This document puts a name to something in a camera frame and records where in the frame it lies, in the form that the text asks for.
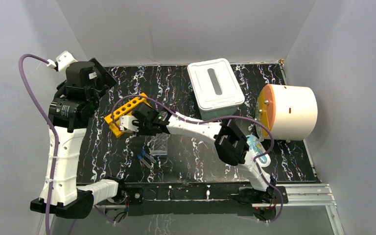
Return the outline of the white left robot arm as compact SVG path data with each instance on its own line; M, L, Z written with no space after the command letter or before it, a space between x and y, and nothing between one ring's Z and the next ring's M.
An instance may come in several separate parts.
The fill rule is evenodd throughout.
M40 196L30 202L33 212L67 219L83 219L94 205L106 199L115 204L127 196L122 180L115 177L77 186L77 169L82 141L89 119L101 98L116 81L95 59L72 62L59 72L66 79L57 86L49 105L50 148L46 179Z

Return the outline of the white bin lid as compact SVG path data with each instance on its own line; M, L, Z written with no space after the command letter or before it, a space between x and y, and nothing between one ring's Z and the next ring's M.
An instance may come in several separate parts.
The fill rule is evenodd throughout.
M245 101L234 71L225 58L191 63L188 74L200 111L228 109Z

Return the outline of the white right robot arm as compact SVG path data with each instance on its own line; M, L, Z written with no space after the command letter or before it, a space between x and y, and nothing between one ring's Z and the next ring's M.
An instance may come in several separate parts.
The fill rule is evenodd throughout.
M268 151L258 137L245 135L241 131L234 122L236 118L226 116L203 121L168 108L159 112L142 103L129 115L119 118L119 127L142 136L166 133L212 144L222 162L237 167L248 179L259 201L268 203L276 198L278 202L283 202L282 193L276 188L276 180L264 170L271 163Z

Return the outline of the yellow test tube rack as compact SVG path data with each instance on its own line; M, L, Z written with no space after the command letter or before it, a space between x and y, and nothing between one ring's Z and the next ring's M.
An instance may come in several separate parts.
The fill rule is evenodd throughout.
M147 99L146 98L142 98L142 97L134 97L132 98L130 101L126 102L125 104L123 104L122 106L120 106L119 108L115 109L114 111L114 118L116 119L116 124L117 125L120 125L120 118L122 116L130 116L131 115L131 112L136 108L137 105L139 105L140 103L145 103L146 105L148 105L150 107L150 105L148 104L147 102ZM112 131L113 135L116 137L116 138L119 138L120 136L122 136L124 133L126 132L130 132L128 130L125 130L124 128L118 128L114 123L113 123L113 118L112 118L112 114L109 113L107 116L104 117L104 120L106 121L106 123L109 125L109 129Z

